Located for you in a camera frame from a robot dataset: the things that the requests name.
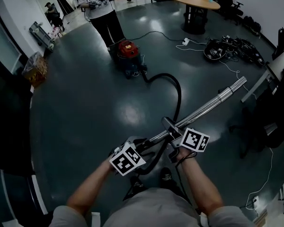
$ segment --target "metal vacuum wand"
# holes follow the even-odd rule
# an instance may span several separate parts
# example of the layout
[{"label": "metal vacuum wand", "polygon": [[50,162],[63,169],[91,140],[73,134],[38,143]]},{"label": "metal vacuum wand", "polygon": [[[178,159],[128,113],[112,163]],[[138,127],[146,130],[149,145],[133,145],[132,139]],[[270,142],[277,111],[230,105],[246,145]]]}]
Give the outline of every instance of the metal vacuum wand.
[{"label": "metal vacuum wand", "polygon": [[[234,84],[230,87],[226,88],[224,91],[219,93],[216,97],[208,101],[202,107],[191,113],[186,118],[182,119],[181,121],[177,122],[175,125],[178,128],[184,128],[185,126],[191,124],[192,122],[196,121],[197,119],[201,118],[204,114],[208,113],[220,103],[223,103],[226,99],[233,95],[235,91],[237,91],[240,87],[242,87],[247,82],[245,77],[241,77],[237,80]],[[164,140],[169,133],[167,131],[163,131],[157,136],[151,138],[149,141],[152,144],[158,144],[160,141]]]}]

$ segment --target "wooden table top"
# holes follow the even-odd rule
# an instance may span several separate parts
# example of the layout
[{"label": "wooden table top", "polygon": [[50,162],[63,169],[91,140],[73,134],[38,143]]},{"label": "wooden table top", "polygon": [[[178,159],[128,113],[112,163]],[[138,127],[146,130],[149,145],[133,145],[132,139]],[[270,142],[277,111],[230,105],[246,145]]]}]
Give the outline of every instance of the wooden table top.
[{"label": "wooden table top", "polygon": [[210,2],[209,0],[175,0],[175,1],[203,9],[215,10],[215,9],[220,9],[221,7],[217,2],[215,1]]}]

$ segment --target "vacuum hose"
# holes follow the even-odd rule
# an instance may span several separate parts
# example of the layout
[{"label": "vacuum hose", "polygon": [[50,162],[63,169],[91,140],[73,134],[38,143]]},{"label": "vacuum hose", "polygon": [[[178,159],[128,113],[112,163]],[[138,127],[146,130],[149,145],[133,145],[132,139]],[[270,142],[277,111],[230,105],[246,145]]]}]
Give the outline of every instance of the vacuum hose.
[{"label": "vacuum hose", "polygon": [[[172,81],[175,83],[173,84],[177,90],[177,94],[178,94],[178,102],[177,102],[177,107],[176,107],[176,111],[175,111],[175,114],[174,114],[174,117],[173,117],[173,121],[177,121],[178,119],[178,116],[179,116],[179,112],[180,112],[180,107],[181,107],[181,100],[182,100],[182,92],[181,92],[181,86],[178,82],[178,80],[173,76],[173,75],[170,75],[168,73],[160,73],[158,75],[155,75],[153,76],[152,78],[150,79],[147,79],[145,73],[143,70],[140,70],[140,73],[142,74],[143,76],[143,79],[146,83],[152,83],[154,80],[158,79],[158,78],[161,78],[161,77],[168,77],[170,79],[172,79]],[[149,166],[146,168],[146,169],[142,169],[142,168],[138,168],[137,170],[135,170],[135,172],[139,175],[147,175],[148,173],[150,173],[152,171],[152,169],[156,166],[156,164],[158,163],[159,159],[161,158],[167,144],[172,141],[173,138],[171,136],[167,136],[165,138],[165,141],[163,142],[160,150],[158,151],[156,157],[154,158],[154,160],[149,164]]]}]

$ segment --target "round table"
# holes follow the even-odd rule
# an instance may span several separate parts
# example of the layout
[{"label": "round table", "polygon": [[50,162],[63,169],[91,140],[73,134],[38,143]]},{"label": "round table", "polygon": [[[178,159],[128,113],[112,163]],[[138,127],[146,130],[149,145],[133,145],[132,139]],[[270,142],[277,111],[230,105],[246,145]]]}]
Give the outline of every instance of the round table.
[{"label": "round table", "polygon": [[186,4],[185,23],[182,25],[182,29],[194,35],[202,35],[205,33],[208,9],[215,10],[221,7],[217,2],[210,2],[209,0],[175,1]]}]

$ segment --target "dark gray floor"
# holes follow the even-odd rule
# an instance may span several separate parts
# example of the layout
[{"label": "dark gray floor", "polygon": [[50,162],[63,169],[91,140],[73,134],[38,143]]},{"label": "dark gray floor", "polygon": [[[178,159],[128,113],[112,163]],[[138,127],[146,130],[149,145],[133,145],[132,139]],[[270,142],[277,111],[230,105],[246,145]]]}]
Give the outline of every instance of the dark gray floor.
[{"label": "dark gray floor", "polygon": [[[272,48],[241,26],[225,21],[209,11],[206,33],[189,35],[180,29],[184,22],[184,6],[161,2],[118,12],[127,38],[139,37],[151,30],[164,32],[173,39],[190,37],[206,42],[207,37],[222,35],[250,40],[265,60],[271,59]],[[237,80],[224,65],[205,61],[202,52],[181,51],[181,44],[160,34],[150,34],[135,41],[145,54],[148,77],[161,72],[174,75],[182,87],[179,119],[216,96],[218,89]],[[189,48],[202,49],[190,43]],[[263,73],[256,65],[228,62],[251,88]],[[227,205],[244,205],[249,192],[257,191],[265,182],[270,168],[271,152],[251,151],[239,158],[246,135],[229,134],[228,126],[242,123],[240,99],[242,88],[227,102],[193,123],[192,127],[211,136],[207,150],[197,156],[205,173],[216,184]],[[141,76],[126,80],[107,52],[104,42],[92,25],[85,24],[64,36],[49,57],[46,82],[35,90],[31,110],[31,141],[35,170],[41,193],[49,210],[65,204],[75,188],[104,160],[112,148],[128,136],[151,138],[163,130],[160,120],[172,117],[177,103],[174,87],[165,80],[146,85]],[[245,105],[253,106],[254,97]],[[261,191],[265,204],[277,193],[284,181],[284,144],[274,149],[273,169],[269,182]],[[148,187],[157,185],[164,158],[142,179]],[[126,177],[111,176],[104,185],[93,211],[101,212],[102,223],[110,210],[119,204],[129,188]],[[253,219],[254,211],[243,210]]]}]

